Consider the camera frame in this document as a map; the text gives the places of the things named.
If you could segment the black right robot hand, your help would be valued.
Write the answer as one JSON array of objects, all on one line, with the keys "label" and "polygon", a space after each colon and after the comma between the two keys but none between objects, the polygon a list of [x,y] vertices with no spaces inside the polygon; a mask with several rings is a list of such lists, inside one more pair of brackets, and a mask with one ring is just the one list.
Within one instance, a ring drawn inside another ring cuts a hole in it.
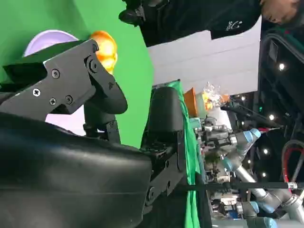
[{"label": "black right robot hand", "polygon": [[140,148],[120,141],[126,98],[90,39],[4,67],[3,228],[172,228],[185,212],[185,119],[178,92],[152,89]]}]

